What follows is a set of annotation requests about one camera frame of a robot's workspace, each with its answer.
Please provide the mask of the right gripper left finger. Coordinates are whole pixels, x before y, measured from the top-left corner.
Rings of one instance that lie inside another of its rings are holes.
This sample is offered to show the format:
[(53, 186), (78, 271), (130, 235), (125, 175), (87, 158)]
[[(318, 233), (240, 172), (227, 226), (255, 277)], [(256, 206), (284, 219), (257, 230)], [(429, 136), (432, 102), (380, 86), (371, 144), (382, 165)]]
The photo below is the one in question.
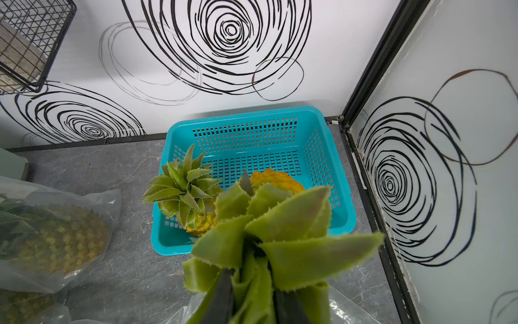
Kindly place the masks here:
[(200, 323), (228, 323), (233, 315), (234, 293), (231, 277), (233, 270), (226, 269), (215, 288)]

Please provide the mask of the clear zip-top bag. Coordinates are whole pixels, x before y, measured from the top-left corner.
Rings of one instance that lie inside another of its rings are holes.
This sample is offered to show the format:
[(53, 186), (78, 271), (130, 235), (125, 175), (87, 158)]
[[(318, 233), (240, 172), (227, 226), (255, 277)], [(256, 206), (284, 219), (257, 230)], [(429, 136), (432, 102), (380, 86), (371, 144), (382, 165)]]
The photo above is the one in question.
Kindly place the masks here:
[(64, 305), (67, 290), (55, 294), (1, 289), (1, 323), (102, 323), (92, 319), (73, 321)]
[[(338, 290), (329, 287), (329, 305), (332, 323), (379, 323), (364, 309), (357, 306)], [(183, 306), (174, 315), (162, 321), (162, 323), (187, 323), (190, 316), (197, 310), (205, 297), (205, 293), (193, 295), (189, 303)]]

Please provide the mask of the yellow pineapple green crown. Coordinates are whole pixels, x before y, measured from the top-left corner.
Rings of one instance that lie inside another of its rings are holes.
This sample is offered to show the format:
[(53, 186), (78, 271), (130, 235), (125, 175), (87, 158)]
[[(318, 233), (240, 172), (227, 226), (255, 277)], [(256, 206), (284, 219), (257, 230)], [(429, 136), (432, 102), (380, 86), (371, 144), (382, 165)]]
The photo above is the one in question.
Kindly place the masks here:
[(202, 236), (217, 225), (216, 200), (223, 189), (213, 178), (211, 164), (202, 163), (205, 154), (193, 157), (194, 145), (184, 158), (161, 167), (142, 197), (142, 203), (157, 203), (167, 219), (176, 222), (189, 234)]

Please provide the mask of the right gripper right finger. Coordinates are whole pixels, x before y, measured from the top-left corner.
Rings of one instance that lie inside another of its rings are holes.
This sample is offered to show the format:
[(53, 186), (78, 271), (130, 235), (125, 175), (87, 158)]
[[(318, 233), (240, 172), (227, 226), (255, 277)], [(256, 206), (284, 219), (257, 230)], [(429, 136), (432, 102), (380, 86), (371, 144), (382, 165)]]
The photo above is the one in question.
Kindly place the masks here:
[(295, 292), (275, 290), (273, 294), (275, 317), (279, 324), (310, 324), (303, 304)]

